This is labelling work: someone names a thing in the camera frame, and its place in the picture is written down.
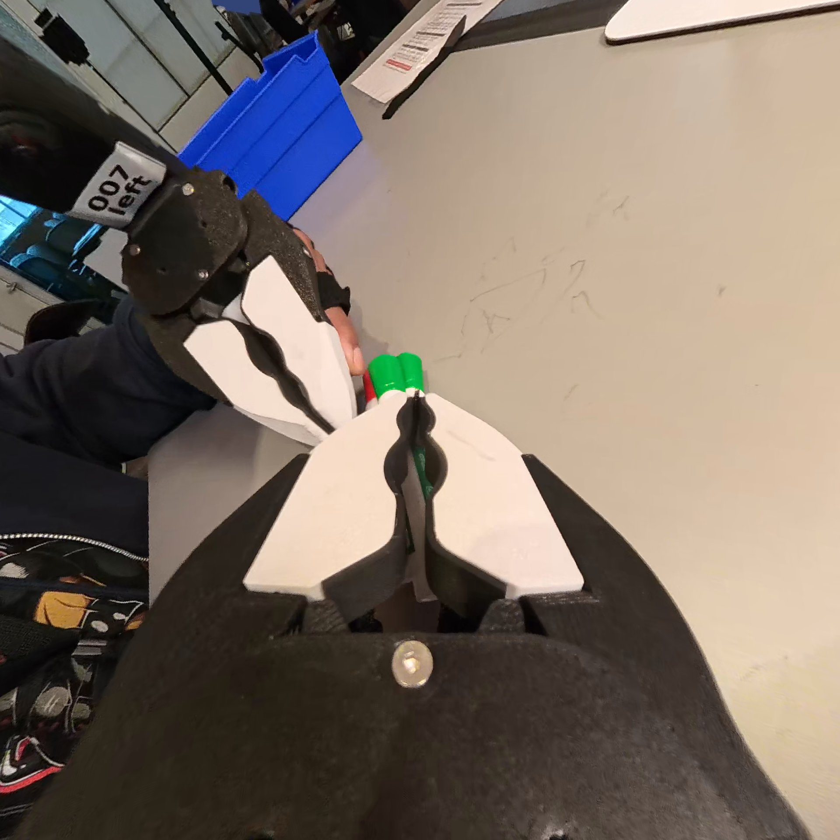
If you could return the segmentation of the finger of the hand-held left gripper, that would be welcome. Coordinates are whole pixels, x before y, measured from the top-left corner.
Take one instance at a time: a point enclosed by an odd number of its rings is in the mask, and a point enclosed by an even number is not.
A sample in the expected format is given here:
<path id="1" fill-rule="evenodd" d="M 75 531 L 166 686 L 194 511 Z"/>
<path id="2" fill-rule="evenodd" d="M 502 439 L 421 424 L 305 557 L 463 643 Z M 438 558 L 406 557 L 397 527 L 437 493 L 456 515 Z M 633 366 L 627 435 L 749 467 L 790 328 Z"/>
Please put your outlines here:
<path id="1" fill-rule="evenodd" d="M 216 320 L 197 325 L 184 347 L 225 401 L 256 423 L 302 444 L 318 444 L 332 432 L 264 333 Z"/>
<path id="2" fill-rule="evenodd" d="M 308 404 L 333 428 L 357 414 L 351 374 L 333 325 L 317 320 L 277 259 L 268 256 L 245 283 L 241 310 L 247 321 L 278 344 L 287 371 Z"/>

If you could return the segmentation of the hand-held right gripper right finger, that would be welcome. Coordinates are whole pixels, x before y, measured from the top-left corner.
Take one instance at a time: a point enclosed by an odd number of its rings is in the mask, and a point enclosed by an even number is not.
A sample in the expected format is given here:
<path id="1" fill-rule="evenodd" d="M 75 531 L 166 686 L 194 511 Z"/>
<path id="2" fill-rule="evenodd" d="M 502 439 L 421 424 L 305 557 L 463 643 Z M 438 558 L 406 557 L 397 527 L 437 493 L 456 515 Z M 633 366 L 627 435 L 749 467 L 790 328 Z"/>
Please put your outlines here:
<path id="1" fill-rule="evenodd" d="M 526 464 L 504 434 L 437 394 L 418 415 L 433 492 L 426 577 L 441 602 L 583 590 L 585 579 Z"/>

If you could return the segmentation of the person's left hand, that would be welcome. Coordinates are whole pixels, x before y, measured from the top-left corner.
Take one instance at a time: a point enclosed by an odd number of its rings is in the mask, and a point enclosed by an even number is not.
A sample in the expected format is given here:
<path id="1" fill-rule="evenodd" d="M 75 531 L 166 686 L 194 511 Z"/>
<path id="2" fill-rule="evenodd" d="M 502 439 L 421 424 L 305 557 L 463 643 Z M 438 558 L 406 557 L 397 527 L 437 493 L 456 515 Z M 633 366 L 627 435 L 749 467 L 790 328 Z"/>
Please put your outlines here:
<path id="1" fill-rule="evenodd" d="M 314 266 L 321 306 L 327 320 L 339 336 L 350 374 L 361 376 L 366 370 L 366 365 L 355 327 L 350 320 L 350 289 L 340 285 L 325 258 L 306 233 L 294 226 L 290 226 L 290 230 L 301 241 L 303 251 Z"/>

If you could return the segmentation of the dark zip jacket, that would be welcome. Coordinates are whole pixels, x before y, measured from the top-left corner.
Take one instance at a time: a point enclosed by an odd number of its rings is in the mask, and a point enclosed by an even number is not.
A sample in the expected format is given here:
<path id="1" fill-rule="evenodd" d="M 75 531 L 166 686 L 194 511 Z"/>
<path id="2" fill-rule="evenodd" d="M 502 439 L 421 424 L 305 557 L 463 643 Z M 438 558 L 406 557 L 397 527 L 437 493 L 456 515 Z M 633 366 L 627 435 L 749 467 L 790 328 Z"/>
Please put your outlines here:
<path id="1" fill-rule="evenodd" d="M 2 433 L 1 533 L 52 534 L 147 558 L 148 484 Z"/>

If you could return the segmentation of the printed paper sheet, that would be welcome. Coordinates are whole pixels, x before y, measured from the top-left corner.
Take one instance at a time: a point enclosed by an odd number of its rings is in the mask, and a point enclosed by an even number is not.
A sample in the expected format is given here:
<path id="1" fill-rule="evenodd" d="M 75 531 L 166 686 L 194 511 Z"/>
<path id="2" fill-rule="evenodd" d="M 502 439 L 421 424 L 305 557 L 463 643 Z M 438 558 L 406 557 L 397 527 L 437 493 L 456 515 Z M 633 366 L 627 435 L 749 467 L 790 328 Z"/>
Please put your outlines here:
<path id="1" fill-rule="evenodd" d="M 417 81 L 452 44 L 489 15 L 500 1 L 441 1 L 421 16 L 382 56 L 364 70 L 352 86 L 368 98 L 390 103 Z"/>

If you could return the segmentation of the white stand base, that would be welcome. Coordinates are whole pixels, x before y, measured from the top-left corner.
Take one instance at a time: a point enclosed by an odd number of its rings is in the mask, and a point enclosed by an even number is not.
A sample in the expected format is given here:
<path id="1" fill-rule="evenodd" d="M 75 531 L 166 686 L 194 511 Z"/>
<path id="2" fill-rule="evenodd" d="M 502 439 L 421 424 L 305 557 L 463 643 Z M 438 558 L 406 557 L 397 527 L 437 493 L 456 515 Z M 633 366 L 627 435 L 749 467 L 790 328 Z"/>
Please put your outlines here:
<path id="1" fill-rule="evenodd" d="M 611 46 L 837 11 L 838 1 L 628 1 L 604 28 Z"/>

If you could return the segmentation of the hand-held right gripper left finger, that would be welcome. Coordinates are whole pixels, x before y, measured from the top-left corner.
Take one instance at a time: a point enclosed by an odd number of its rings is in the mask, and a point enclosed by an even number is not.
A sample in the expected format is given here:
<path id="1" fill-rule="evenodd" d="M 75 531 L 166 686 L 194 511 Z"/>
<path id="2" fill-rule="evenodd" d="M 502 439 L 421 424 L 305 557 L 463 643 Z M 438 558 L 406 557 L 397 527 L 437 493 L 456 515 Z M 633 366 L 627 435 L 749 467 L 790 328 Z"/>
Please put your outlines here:
<path id="1" fill-rule="evenodd" d="M 312 450 L 244 578 L 250 592 L 384 602 L 406 577 L 413 405 L 387 396 Z"/>

